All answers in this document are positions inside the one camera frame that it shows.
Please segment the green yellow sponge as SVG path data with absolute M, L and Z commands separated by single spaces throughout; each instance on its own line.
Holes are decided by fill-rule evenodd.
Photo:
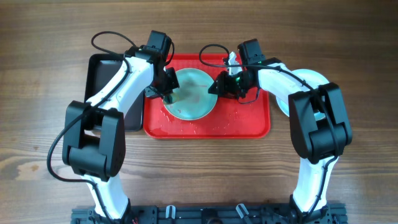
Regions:
M 179 100 L 180 100 L 180 97 L 179 97 L 178 94 L 176 94 L 176 93 L 171 93 L 171 94 L 165 95 L 165 96 L 163 97 L 163 104 L 165 104 L 165 105 L 171 105 L 171 104 L 176 103 L 176 102 L 179 101 Z

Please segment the light blue plate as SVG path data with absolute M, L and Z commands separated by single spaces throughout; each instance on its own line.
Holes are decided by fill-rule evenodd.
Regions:
M 314 70 L 309 70 L 309 69 L 297 69 L 293 70 L 292 73 L 299 77 L 301 80 L 305 81 L 307 84 L 309 84 L 313 89 L 318 88 L 319 85 L 324 85 L 329 83 L 329 81 L 320 73 L 314 71 Z M 276 95 L 276 101 L 279 106 L 279 108 L 282 110 L 282 112 L 289 117 L 289 101 L 288 101 L 288 96 L 290 94 L 296 93 L 298 91 L 309 91 L 309 89 L 305 86 L 303 86 L 300 83 L 297 83 L 294 81 L 293 84 L 282 84 L 282 94 L 281 96 Z
M 180 100 L 171 105 L 164 105 L 174 117 L 193 121 L 204 118 L 215 107 L 217 95 L 209 94 L 208 89 L 214 80 L 206 72 L 197 68 L 183 68 L 176 71 L 179 88 L 173 93 L 179 95 Z

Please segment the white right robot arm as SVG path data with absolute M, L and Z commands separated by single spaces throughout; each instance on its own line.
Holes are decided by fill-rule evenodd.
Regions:
M 271 58 L 252 65 L 233 63 L 208 92 L 238 100 L 252 88 L 272 93 L 289 107 L 290 137 L 300 156 L 292 199 L 297 213 L 309 218 L 325 207 L 331 170 L 353 138 L 341 89 L 318 72 L 291 71 Z

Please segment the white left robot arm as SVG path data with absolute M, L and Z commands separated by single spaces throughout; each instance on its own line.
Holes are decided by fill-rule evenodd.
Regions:
M 156 97 L 178 88 L 168 64 L 172 55 L 147 50 L 121 56 L 119 68 L 100 91 L 66 111 L 62 160 L 86 183 L 95 201 L 95 223 L 131 223 L 131 203 L 119 171 L 126 155 L 124 117 L 145 89 Z

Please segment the black tray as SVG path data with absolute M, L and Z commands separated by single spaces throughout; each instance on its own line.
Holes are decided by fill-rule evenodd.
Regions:
M 117 57 L 108 54 L 94 54 L 89 59 L 88 74 L 85 87 L 84 101 L 96 95 L 114 77 L 122 65 Z M 144 121 L 144 92 L 125 114 L 124 127 L 126 131 L 140 131 Z

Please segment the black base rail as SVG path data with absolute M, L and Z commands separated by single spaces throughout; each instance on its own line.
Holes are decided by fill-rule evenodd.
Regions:
M 167 207 L 132 206 L 126 217 L 115 223 L 301 223 L 299 214 L 287 203 L 257 206 Z M 70 223 L 109 223 L 94 207 L 72 210 Z M 348 223 L 345 204 L 327 204 L 313 212 L 305 223 Z

